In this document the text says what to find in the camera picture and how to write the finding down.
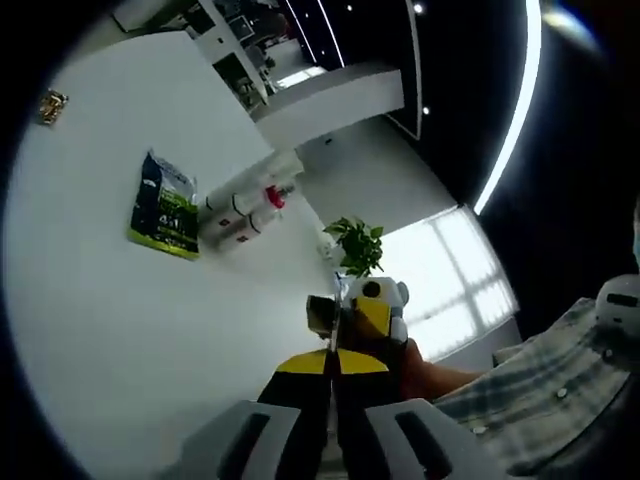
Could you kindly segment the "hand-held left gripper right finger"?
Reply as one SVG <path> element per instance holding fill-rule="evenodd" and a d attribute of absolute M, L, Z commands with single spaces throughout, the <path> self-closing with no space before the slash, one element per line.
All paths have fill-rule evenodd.
<path fill-rule="evenodd" d="M 424 399 L 401 401 L 373 356 L 339 348 L 338 440 L 351 479 L 482 479 L 475 438 Z"/>

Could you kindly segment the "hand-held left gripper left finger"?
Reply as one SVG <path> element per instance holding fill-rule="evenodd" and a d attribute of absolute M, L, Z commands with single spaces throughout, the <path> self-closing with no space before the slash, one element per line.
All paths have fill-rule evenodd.
<path fill-rule="evenodd" d="M 328 349 L 279 365 L 256 401 L 216 419 L 218 479 L 314 479 L 327 443 L 331 397 Z"/>

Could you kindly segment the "person's right hand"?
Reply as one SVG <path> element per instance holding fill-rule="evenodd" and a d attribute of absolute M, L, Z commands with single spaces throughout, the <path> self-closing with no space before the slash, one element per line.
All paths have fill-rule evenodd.
<path fill-rule="evenodd" d="M 438 396 L 435 366 L 425 361 L 417 343 L 409 338 L 400 367 L 399 390 L 403 400 L 434 400 Z"/>

